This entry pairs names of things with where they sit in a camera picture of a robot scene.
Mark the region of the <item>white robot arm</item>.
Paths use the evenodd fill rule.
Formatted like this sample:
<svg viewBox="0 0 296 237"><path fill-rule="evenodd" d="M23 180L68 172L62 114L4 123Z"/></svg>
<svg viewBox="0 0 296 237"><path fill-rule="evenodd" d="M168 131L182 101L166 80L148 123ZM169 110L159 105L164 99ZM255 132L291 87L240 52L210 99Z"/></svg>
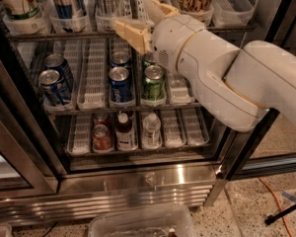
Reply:
<svg viewBox="0 0 296 237"><path fill-rule="evenodd" d="M145 0L144 8L148 23L118 19L114 30L139 53L150 52L164 69L183 75L218 120L246 132L276 109L296 126L296 56L262 40L238 48L156 0Z"/></svg>

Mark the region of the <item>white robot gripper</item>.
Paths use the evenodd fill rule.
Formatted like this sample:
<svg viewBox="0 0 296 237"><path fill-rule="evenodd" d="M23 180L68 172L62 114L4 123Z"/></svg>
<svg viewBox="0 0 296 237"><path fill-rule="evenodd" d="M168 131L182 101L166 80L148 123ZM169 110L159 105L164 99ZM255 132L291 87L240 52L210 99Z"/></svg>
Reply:
<svg viewBox="0 0 296 237"><path fill-rule="evenodd" d="M185 43L197 32L205 30L206 26L189 15L179 15L178 8L157 0L143 0L143 7L149 19L157 25L153 34L148 24L133 19L116 20L115 32L140 54L153 49L157 63L176 73L177 61Z"/></svg>

